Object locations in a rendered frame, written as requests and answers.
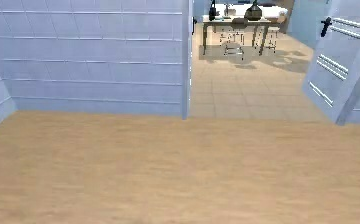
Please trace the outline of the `brown wooden table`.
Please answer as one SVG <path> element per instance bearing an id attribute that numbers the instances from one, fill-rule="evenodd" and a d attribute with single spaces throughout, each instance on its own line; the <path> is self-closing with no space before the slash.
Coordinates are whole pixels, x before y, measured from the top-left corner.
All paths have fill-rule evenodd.
<path id="1" fill-rule="evenodd" d="M 203 46 L 203 53 L 206 53 L 207 49 L 207 29 L 209 27 L 219 27 L 219 26 L 229 26 L 234 29 L 239 28 L 245 28 L 245 27 L 253 27 L 254 32 L 252 36 L 252 46 L 255 46 L 255 38 L 256 38 L 256 32 L 259 27 L 264 28 L 264 32 L 262 34 L 261 44 L 259 46 L 259 55 L 263 54 L 265 42 L 266 42 L 266 36 L 268 34 L 270 27 L 278 27 L 279 24 L 274 21 L 270 21 L 267 19 L 260 19 L 258 21 L 249 21 L 245 19 L 244 17 L 238 17 L 235 19 L 225 19 L 225 20 L 212 20 L 206 19 L 203 22 L 203 28 L 202 28 L 202 46 Z"/>

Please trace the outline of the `black bottle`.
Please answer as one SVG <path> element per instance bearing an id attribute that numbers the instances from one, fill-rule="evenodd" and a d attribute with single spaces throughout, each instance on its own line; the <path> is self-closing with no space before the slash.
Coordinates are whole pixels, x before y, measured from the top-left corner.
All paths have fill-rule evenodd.
<path id="1" fill-rule="evenodd" d="M 209 21 L 213 21 L 216 18 L 216 0 L 211 0 L 210 8 L 209 8 L 209 14 L 208 19 Z"/>

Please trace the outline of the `dark round vase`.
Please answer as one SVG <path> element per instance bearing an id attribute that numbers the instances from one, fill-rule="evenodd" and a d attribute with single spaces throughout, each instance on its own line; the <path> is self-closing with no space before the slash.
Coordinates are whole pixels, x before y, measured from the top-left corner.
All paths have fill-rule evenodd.
<path id="1" fill-rule="evenodd" d="M 262 18 L 262 9 L 259 7 L 258 0 L 253 0 L 252 5 L 245 11 L 244 17 L 248 21 L 258 21 Z"/>

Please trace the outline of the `pale blue room door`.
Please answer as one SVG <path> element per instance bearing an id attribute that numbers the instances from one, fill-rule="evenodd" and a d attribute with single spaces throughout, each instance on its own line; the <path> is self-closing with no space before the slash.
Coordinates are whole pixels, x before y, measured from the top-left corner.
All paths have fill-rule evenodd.
<path id="1" fill-rule="evenodd" d="M 360 124 L 360 0 L 332 0 L 302 90 L 337 125 Z"/>

